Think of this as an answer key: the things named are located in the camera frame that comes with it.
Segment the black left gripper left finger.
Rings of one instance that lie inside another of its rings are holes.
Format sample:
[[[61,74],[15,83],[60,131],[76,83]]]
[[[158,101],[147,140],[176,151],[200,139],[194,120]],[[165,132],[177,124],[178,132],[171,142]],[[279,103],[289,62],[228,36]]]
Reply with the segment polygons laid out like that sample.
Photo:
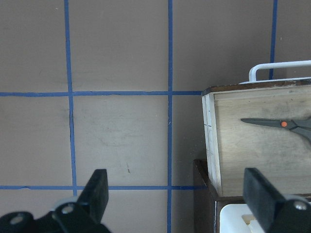
[[[101,223],[108,203],[106,169],[93,172],[76,201],[60,204],[41,218],[25,211],[0,217],[2,233],[109,233]]]

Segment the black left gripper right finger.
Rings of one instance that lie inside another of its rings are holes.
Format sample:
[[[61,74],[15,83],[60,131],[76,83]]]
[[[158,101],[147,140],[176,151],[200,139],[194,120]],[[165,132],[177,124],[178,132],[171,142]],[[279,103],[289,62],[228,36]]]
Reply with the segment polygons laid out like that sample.
[[[257,168],[246,168],[243,199],[266,233],[309,233],[310,200],[281,194]]]

